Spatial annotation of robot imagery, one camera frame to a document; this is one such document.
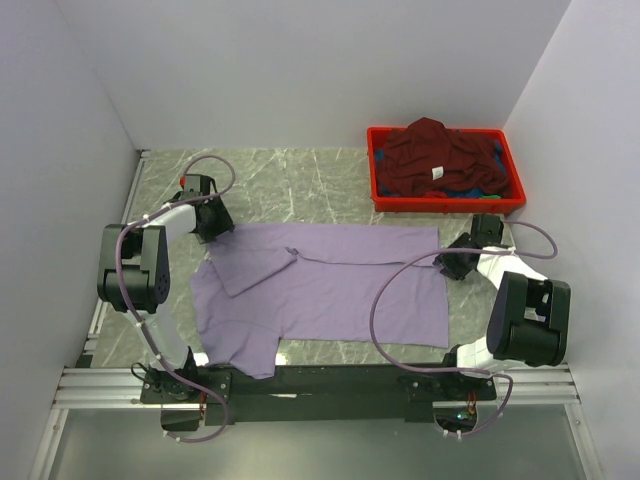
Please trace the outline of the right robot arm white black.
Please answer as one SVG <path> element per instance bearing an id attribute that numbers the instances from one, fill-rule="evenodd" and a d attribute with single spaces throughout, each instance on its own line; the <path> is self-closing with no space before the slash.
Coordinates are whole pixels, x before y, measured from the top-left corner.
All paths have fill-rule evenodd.
<path id="1" fill-rule="evenodd" d="M 444 395 L 464 397 L 481 370 L 557 366 L 564 360 L 571 300 L 567 283 L 538 273 L 513 247 L 483 245 L 468 233 L 439 254 L 433 265 L 452 280 L 475 271 L 496 289 L 484 337 L 455 347 L 456 364 L 439 374 Z"/>

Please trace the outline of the lavender t shirt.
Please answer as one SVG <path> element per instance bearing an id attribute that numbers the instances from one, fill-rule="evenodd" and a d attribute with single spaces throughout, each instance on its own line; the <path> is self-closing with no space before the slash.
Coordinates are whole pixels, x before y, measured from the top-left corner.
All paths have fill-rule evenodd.
<path id="1" fill-rule="evenodd" d="M 435 227 L 243 224 L 208 244 L 191 278 L 210 363 L 273 376 L 281 340 L 365 342 L 376 313 L 381 343 L 445 348 L 445 278 L 414 257 L 437 249 Z"/>

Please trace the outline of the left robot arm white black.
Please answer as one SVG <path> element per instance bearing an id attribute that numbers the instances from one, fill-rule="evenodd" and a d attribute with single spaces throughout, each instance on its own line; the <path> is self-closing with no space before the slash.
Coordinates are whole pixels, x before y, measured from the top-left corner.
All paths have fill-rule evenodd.
<path id="1" fill-rule="evenodd" d="M 171 288 L 169 246 L 193 234 L 202 243 L 234 229 L 221 198 L 165 204 L 130 224 L 103 229 L 97 277 L 99 298 L 135 327 L 151 355 L 146 382 L 176 401 L 193 399 L 200 378 L 193 352 L 177 331 L 165 306 Z"/>

